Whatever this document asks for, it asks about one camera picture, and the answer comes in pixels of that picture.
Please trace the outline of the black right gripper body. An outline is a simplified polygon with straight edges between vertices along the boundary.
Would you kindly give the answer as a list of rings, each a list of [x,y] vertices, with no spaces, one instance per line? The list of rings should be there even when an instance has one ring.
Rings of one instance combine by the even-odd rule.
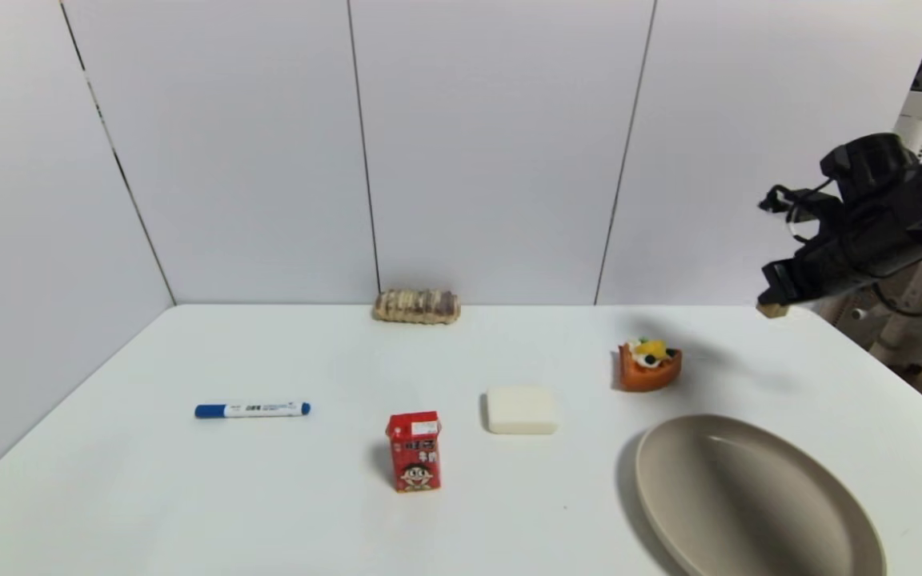
[[[874,284],[884,274],[875,260],[881,245],[870,226],[820,229],[790,257],[762,269],[769,286],[791,292],[791,302],[812,302]]]

